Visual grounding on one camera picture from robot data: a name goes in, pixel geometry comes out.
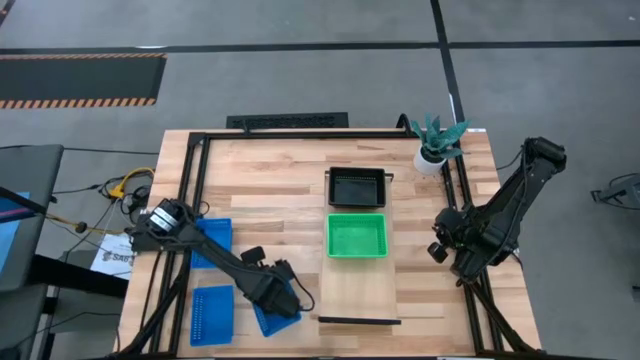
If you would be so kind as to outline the white printed paper sheet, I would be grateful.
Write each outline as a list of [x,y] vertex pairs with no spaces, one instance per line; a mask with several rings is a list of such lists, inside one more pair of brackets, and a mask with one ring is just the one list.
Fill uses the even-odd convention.
[[90,269],[129,280],[135,260],[130,237],[127,234],[104,236]]

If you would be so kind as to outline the blue plastic basket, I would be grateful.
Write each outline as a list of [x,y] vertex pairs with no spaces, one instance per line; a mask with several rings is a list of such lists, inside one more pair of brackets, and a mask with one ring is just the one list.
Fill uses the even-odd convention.
[[[230,218],[200,218],[196,225],[212,238],[218,245],[230,251],[232,247],[233,229]],[[213,269],[216,265],[194,252],[191,256],[192,269]]]
[[299,322],[302,318],[300,311],[298,311],[293,317],[283,317],[277,313],[266,313],[256,304],[253,304],[253,310],[259,329],[264,337],[270,337]]
[[234,333],[234,288],[200,287],[193,291],[190,345],[227,345]]

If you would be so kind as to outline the black hazard-striped floor mat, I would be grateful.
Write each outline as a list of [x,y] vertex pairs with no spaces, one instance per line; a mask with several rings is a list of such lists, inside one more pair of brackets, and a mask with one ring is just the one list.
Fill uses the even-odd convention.
[[152,106],[166,62],[162,53],[1,55],[0,109]]

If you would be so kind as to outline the black aluminium table frame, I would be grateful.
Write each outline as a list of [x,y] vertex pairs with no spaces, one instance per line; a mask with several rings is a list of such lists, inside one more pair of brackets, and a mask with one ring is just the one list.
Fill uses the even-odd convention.
[[[402,129],[169,130],[151,188],[152,204],[181,198],[214,218],[230,218],[232,249],[256,246],[268,261],[287,260],[304,306],[299,322],[270,336],[259,329],[250,302],[234,297],[234,333],[227,345],[190,345],[193,291],[230,278],[195,269],[163,322],[136,360],[226,357],[415,357],[471,355],[504,349],[507,341],[447,263],[427,248],[437,213],[466,201],[481,204],[499,187],[487,133],[470,130],[463,157],[437,176],[413,164],[417,138]],[[318,320],[328,170],[381,168],[392,175],[395,283],[399,325],[322,323]]]

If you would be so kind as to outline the grey side furniture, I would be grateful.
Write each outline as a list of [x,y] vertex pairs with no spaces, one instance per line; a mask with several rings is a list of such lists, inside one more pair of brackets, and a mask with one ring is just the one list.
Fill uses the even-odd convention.
[[27,283],[62,154],[61,145],[0,148],[0,190],[26,195],[28,207],[35,211],[33,217],[16,222],[10,247],[4,254],[0,251],[0,292]]

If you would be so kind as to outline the green plastic basket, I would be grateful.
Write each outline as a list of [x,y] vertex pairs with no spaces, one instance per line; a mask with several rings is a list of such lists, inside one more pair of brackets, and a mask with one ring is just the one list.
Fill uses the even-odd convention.
[[331,213],[326,230],[330,258],[385,258],[389,254],[386,217],[382,213]]

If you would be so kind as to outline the blue sheet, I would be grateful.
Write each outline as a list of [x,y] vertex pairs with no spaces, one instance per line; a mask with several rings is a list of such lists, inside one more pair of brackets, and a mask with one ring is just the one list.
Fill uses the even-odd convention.
[[0,273],[9,257],[20,221],[33,215],[30,208],[0,196]]

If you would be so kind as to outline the grey tripod stand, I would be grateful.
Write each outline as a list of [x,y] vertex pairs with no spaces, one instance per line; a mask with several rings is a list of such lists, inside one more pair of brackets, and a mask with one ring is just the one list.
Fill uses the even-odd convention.
[[590,192],[594,202],[625,210],[640,211],[640,173],[614,177],[604,190]]

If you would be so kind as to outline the potted plant in white pot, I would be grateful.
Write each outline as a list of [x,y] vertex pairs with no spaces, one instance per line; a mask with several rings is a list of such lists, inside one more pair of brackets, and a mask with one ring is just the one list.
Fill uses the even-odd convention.
[[427,114],[423,126],[416,120],[411,120],[410,126],[420,140],[413,164],[421,174],[435,175],[449,159],[463,154],[455,144],[467,131],[469,122],[456,123],[442,130],[440,117],[431,118]]

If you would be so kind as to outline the wooden shelf with black legs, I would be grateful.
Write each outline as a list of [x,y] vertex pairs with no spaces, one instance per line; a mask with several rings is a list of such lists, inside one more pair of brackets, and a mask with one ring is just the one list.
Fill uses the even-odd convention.
[[[322,323],[399,325],[397,312],[391,183],[386,175],[386,206],[376,209],[325,206],[320,301]],[[389,254],[385,258],[339,259],[327,255],[326,225],[331,213],[382,213],[386,217]]]

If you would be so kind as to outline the black plastic basket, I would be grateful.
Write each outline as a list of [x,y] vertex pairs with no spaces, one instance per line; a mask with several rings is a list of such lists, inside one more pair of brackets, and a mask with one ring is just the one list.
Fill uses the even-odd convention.
[[379,168],[331,167],[328,203],[344,208],[386,206],[386,173]]

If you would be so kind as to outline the black perforated floor strip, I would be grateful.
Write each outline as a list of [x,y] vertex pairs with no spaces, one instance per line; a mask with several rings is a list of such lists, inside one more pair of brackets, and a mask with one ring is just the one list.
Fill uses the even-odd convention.
[[234,115],[227,129],[349,128],[347,112]]

